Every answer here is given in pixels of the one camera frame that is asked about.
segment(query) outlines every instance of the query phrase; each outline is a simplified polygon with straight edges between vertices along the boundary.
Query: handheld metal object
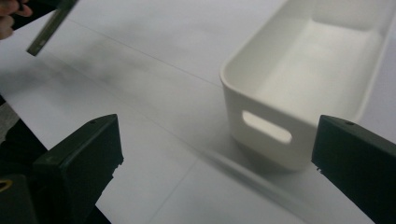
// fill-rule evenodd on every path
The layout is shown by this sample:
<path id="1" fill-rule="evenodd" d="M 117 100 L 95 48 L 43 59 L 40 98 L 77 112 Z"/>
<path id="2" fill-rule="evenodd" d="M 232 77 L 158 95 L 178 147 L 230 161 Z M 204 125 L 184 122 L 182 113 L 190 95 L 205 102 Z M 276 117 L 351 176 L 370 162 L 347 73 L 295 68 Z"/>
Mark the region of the handheld metal object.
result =
<path id="1" fill-rule="evenodd" d="M 57 5 L 54 14 L 27 50 L 28 53 L 36 56 L 44 48 L 77 2 L 78 0 L 63 0 Z"/>

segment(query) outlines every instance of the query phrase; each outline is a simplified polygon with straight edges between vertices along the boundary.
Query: bin handle hole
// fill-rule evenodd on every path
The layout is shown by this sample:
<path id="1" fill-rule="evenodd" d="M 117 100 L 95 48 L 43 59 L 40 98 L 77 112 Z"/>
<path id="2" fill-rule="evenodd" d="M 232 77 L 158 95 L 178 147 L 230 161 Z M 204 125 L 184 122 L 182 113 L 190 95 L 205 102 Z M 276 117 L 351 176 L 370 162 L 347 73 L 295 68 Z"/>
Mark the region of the bin handle hole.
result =
<path id="1" fill-rule="evenodd" d="M 292 135 L 288 130 L 266 119 L 262 119 L 246 110 L 242 111 L 242 118 L 247 126 L 259 132 L 265 133 L 281 144 L 289 145 L 292 140 Z"/>

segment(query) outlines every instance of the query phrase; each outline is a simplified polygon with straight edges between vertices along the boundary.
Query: white table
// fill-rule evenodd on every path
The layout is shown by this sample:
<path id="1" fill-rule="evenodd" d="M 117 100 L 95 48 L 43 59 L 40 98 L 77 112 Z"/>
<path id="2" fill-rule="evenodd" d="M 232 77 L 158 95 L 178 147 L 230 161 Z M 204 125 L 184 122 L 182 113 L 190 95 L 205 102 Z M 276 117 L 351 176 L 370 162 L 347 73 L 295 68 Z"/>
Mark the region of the white table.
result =
<path id="1" fill-rule="evenodd" d="M 119 115 L 125 162 L 97 204 L 113 223 L 312 221 L 266 184 L 323 222 L 372 223 L 314 165 L 255 174 L 229 135 L 219 69 L 283 1 L 81 0 L 38 57 L 25 50 L 48 16 L 1 41 L 0 92 L 48 148 Z M 395 59 L 396 35 L 361 123 L 392 142 Z"/>

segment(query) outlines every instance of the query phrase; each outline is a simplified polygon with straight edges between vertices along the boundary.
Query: white container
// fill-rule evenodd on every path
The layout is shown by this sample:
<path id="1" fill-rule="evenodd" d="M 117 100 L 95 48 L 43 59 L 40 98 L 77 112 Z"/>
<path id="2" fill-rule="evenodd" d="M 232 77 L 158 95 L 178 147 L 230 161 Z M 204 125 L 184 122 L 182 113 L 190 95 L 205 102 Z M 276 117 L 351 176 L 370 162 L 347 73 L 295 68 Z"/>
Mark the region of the white container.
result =
<path id="1" fill-rule="evenodd" d="M 291 170 L 320 115 L 359 122 L 396 0 L 289 0 L 221 71 L 232 136 Z"/>

